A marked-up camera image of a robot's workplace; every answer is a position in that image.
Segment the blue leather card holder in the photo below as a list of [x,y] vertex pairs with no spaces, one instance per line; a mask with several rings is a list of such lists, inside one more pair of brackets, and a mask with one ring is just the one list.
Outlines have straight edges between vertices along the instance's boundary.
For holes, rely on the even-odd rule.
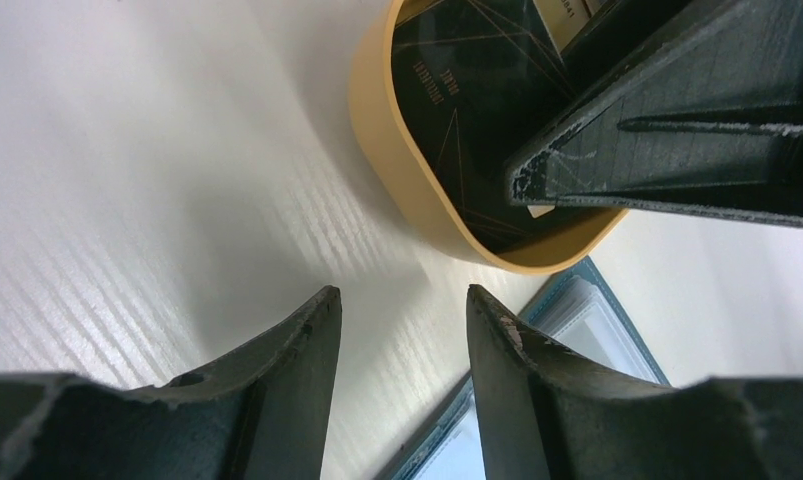
[[[578,354],[653,383],[669,383],[589,257],[551,276],[521,320]],[[378,479],[484,479],[474,388],[466,373]]]

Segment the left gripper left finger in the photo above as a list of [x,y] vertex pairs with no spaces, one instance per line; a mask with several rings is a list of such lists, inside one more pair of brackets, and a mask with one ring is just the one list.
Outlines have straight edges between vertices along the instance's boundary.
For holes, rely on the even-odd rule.
[[0,374],[0,479],[316,479],[341,320],[340,291],[326,286],[160,387]]

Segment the tan oval card tray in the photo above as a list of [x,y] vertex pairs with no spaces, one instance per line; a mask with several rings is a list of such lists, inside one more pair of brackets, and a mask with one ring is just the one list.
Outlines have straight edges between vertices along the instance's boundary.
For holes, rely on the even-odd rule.
[[400,113],[391,78],[391,40],[404,4],[386,3],[353,55],[348,108],[357,143],[406,221],[430,246],[463,261],[523,275],[551,275],[586,257],[627,215],[590,214],[527,246],[495,254],[463,223],[415,144]]

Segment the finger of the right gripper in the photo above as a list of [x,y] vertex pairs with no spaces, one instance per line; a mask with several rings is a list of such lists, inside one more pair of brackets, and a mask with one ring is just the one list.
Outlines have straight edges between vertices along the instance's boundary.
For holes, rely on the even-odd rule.
[[803,228],[803,1],[608,1],[506,199]]

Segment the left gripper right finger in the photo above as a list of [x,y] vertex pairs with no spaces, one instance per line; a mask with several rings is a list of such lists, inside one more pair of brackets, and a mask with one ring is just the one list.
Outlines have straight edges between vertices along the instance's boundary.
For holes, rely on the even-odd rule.
[[530,327],[479,285],[466,317],[490,479],[803,479],[803,377],[651,383]]

